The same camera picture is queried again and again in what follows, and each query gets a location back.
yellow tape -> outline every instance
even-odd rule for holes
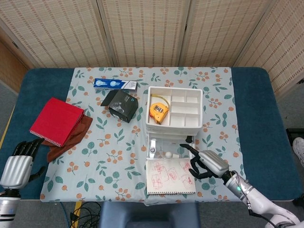
[[[160,99],[164,100],[164,101],[167,103],[168,108],[170,108],[169,102],[167,101],[167,99],[163,98],[162,96],[158,96],[158,95],[151,94],[151,97],[157,97],[157,98],[160,98]]]
[[[76,215],[77,216],[79,216],[80,215],[80,207],[81,207],[81,204],[82,204],[82,202],[81,201],[78,201],[78,202],[76,202],[76,204],[75,204],[75,208],[74,208],[74,211],[77,211],[77,213],[76,213]],[[78,220],[75,222],[75,223],[73,223],[73,226],[72,226],[72,224],[71,224],[71,227],[72,228],[77,228],[78,227]]]
[[[2,135],[2,138],[1,138],[1,141],[0,141],[0,149],[1,149],[1,146],[2,146],[2,144],[3,144],[3,141],[4,141],[4,137],[5,137],[6,131],[8,130],[8,127],[9,127],[9,124],[10,124],[10,119],[11,119],[11,116],[13,115],[14,109],[15,109],[15,107],[13,108],[13,111],[11,111],[9,121],[8,121],[8,123],[6,124],[4,133],[3,133],[3,135]]]

paper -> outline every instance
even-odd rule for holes
[[[189,168],[189,158],[147,160],[148,195],[195,193],[194,177]]]

yellow tape measure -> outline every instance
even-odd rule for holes
[[[150,117],[152,117],[157,124],[162,124],[164,118],[166,117],[168,111],[169,111],[169,102],[158,95],[151,95],[152,97],[158,97],[162,100],[164,100],[168,106],[164,105],[163,103],[154,103],[150,105],[149,113]]]

gray floor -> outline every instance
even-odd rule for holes
[[[3,135],[16,100],[17,95],[0,82],[0,138]]]
[[[304,85],[298,86],[288,96],[279,101],[278,106],[285,127],[304,127]],[[2,136],[11,110],[16,102],[16,95],[0,84],[0,136]],[[296,166],[304,185],[304,168],[294,156]],[[276,202],[277,205],[293,212],[304,220],[303,208],[296,208],[291,202]],[[74,210],[75,203],[64,203],[67,214]],[[266,224],[260,218],[250,217],[247,208],[240,202],[201,203],[200,219],[202,228],[260,228]],[[63,228],[67,227],[62,207],[59,203],[41,203],[23,200],[20,202],[13,228]]]

small white object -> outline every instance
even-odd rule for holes
[[[173,158],[180,158],[180,155],[179,155],[179,154],[174,153],[174,154],[173,154]]]
[[[170,151],[167,151],[165,154],[166,158],[171,158],[172,157],[172,153]]]

